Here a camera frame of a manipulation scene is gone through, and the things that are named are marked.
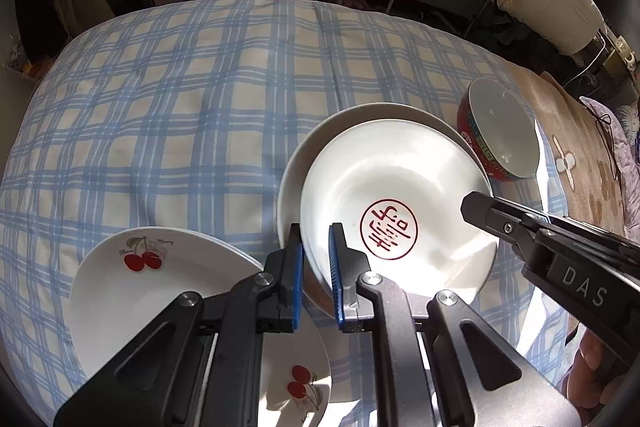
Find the person's right hand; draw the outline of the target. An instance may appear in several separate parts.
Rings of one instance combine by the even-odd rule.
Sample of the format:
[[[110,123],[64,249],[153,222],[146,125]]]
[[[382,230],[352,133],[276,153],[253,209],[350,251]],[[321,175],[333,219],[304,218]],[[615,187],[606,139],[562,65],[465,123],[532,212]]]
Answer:
[[[607,405],[623,384],[625,376],[615,377],[605,386],[599,383],[597,371],[603,358],[604,343],[587,329],[564,381],[564,395],[574,407],[591,410],[597,405]]]

